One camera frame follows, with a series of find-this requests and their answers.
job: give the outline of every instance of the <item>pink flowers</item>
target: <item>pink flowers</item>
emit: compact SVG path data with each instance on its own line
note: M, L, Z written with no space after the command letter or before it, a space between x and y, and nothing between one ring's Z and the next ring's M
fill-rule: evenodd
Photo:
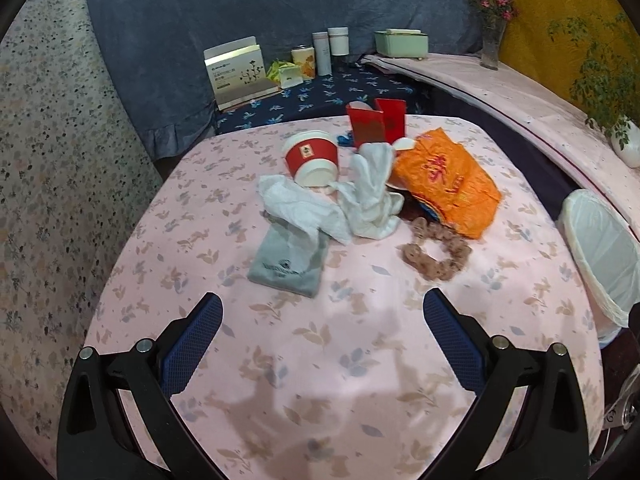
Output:
M498 22L510 22L518 15L513 0L466 0L485 27L495 27Z

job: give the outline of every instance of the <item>blue fabric backdrop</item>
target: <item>blue fabric backdrop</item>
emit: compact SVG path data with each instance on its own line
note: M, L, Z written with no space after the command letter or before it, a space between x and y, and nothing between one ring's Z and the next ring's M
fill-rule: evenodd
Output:
M113 83L153 159L177 155L213 124L203 51L256 36L265 62L327 27L350 28L354 57L373 32L420 28L432 52L480 46L465 0L87 0Z

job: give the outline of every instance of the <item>plastic bag liner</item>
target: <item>plastic bag liner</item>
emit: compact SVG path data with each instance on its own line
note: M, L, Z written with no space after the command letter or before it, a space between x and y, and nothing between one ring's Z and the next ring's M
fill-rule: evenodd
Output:
M564 200L558 227L582 275L602 348L628 326L640 301L640 245L622 217L585 189Z

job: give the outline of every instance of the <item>product box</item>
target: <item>product box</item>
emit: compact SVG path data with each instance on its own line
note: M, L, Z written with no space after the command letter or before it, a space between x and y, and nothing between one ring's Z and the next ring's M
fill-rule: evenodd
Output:
M205 66L221 110L279 91L267 79L255 37L231 41L204 51Z

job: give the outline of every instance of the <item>gray pouch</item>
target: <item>gray pouch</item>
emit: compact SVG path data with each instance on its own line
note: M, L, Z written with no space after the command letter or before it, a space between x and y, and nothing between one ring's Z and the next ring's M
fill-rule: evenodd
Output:
M320 287L329 235L320 231L318 247L311 249L304 231L282 219L270 219L271 227L258 248L247 278L250 282L314 297Z

